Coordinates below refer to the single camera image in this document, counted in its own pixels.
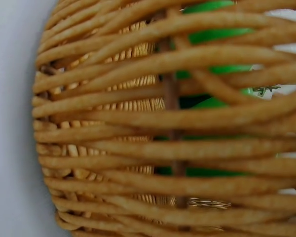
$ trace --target white wall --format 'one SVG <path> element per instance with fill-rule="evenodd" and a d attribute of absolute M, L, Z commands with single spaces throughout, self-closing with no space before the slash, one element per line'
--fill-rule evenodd
<path fill-rule="evenodd" d="M 0 237 L 64 237 L 37 162 L 34 61 L 56 0 L 0 0 Z"/>

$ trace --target woven basket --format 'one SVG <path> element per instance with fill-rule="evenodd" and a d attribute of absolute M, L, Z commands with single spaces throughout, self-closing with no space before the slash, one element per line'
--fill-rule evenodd
<path fill-rule="evenodd" d="M 296 92 L 271 101 L 239 92 L 296 82 L 296 54 L 272 49 L 296 42 L 296 22 L 263 14 L 296 9 L 296 0 L 181 14 L 200 2 L 61 0 L 52 12 L 36 61 L 34 129 L 56 221 L 74 237 L 296 237 L 288 221 L 296 196 L 278 194 L 296 188 L 296 159 L 275 158 L 296 151 Z M 194 46 L 187 39 L 237 27 L 255 31 Z M 237 64 L 264 68 L 207 70 Z M 192 77 L 175 80 L 179 70 Z M 179 96 L 204 92 L 230 106 L 179 109 Z M 159 166 L 173 175 L 155 174 Z M 184 177 L 187 167 L 250 175 Z"/>

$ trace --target green bottle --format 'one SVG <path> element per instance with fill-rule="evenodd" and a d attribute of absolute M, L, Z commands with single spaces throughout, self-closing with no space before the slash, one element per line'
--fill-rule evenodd
<path fill-rule="evenodd" d="M 220 7 L 229 6 L 234 4 L 230 0 L 221 0 L 221 1 L 213 1 L 207 2 L 203 4 L 198 4 L 195 6 L 187 7 L 183 10 L 183 14 L 195 13 L 195 12 L 203 12 L 203 11 L 211 11 Z M 252 32 L 251 29 L 243 29 L 243 28 L 236 28 L 236 29 L 211 29 L 201 32 L 196 32 L 189 35 L 189 40 L 191 44 L 199 44 L 202 42 L 210 41 L 210 40 L 217 40 L 227 37 L 232 37 L 236 35 L 241 35 L 245 33 Z M 234 72 L 243 72 L 249 71 L 251 69 L 251 65 L 241 65 L 241 66 L 219 66 L 219 67 L 212 67 L 210 71 L 217 75 L 219 74 L 226 74 L 226 73 L 234 73 Z M 188 79 L 190 78 L 189 72 L 186 71 L 179 71 L 176 73 L 177 79 Z M 242 89 L 242 93 L 253 95 L 253 91 L 251 88 Z M 218 108 L 218 107 L 225 107 L 227 104 L 220 101 L 219 99 L 212 97 L 208 94 L 201 94 L 201 95 L 192 95 L 180 98 L 180 107 L 181 109 L 205 109 L 205 108 Z M 198 136 L 188 136 L 185 137 L 184 140 L 205 140 L 205 139 L 223 139 L 225 137 L 198 137 Z M 166 140 L 166 138 L 157 138 L 157 140 Z M 162 175 L 171 175 L 171 167 L 157 167 L 156 173 Z M 204 168 L 193 168 L 188 167 L 186 169 L 187 176 L 190 177 L 213 177 L 213 176 L 235 176 L 235 175 L 244 175 L 244 173 L 240 172 L 231 172 L 231 171 L 224 171 L 224 170 L 213 170 L 213 169 L 204 169 Z"/>

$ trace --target rattan weave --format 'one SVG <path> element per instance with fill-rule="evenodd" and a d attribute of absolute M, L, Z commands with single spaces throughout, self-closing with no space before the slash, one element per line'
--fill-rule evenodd
<path fill-rule="evenodd" d="M 239 92 L 296 83 L 296 54 L 272 48 L 296 42 L 296 22 L 264 15 L 296 9 L 296 0 L 180 12 L 200 2 L 61 0 L 54 8 L 36 60 L 34 136 L 56 221 L 74 237 L 296 237 L 288 221 L 296 196 L 278 194 L 296 188 L 296 159 L 275 157 L 296 151 L 296 92 L 271 101 Z M 213 28 L 255 31 L 196 46 L 187 39 Z M 207 70 L 237 64 L 264 67 Z M 192 78 L 176 81 L 179 70 Z M 179 96 L 203 92 L 230 106 L 179 109 Z M 161 165 L 174 175 L 154 174 Z M 184 177 L 187 166 L 251 175 Z"/>

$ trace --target wicker basket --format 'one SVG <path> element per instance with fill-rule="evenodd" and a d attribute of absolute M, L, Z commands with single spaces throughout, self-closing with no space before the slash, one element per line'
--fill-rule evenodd
<path fill-rule="evenodd" d="M 272 49 L 296 42 L 296 22 L 263 14 L 296 0 L 181 14 L 200 2 L 61 0 L 52 12 L 36 61 L 34 129 L 57 223 L 74 237 L 296 237 L 296 196 L 278 194 L 296 188 L 296 159 L 275 158 L 296 151 L 296 92 L 271 101 L 239 92 L 296 82 L 296 55 Z M 194 46 L 187 38 L 236 27 L 255 31 Z M 207 70 L 230 64 L 264 68 Z M 175 80 L 179 70 L 192 78 Z M 179 109 L 179 96 L 203 92 L 230 106 Z M 155 174 L 159 166 L 174 175 Z M 184 177 L 187 167 L 250 175 Z"/>

